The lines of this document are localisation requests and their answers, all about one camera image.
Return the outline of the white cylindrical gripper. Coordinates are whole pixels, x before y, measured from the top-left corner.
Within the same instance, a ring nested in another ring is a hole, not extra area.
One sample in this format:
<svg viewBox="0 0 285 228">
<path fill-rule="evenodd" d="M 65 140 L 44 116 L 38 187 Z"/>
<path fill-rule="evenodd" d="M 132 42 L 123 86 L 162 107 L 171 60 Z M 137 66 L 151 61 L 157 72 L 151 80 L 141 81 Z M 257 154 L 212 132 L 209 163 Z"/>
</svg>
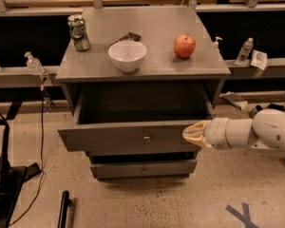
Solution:
<svg viewBox="0 0 285 228">
<path fill-rule="evenodd" d="M 227 142 L 226 128 L 229 118 L 215 118 L 212 121 L 200 121 L 187 126 L 182 135 L 189 143 L 217 150 L 226 150 L 230 146 Z"/>
</svg>

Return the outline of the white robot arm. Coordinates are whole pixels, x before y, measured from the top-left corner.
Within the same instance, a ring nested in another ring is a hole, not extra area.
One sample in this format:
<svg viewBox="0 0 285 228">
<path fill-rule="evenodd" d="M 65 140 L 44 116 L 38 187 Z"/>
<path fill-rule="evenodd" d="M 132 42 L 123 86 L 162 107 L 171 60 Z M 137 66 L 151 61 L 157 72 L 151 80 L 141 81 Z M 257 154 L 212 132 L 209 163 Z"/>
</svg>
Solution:
<svg viewBox="0 0 285 228">
<path fill-rule="evenodd" d="M 189 143 L 217 150 L 243 147 L 285 153 L 285 113 L 258 111 L 253 119 L 215 118 L 187 126 L 182 137 Z"/>
</svg>

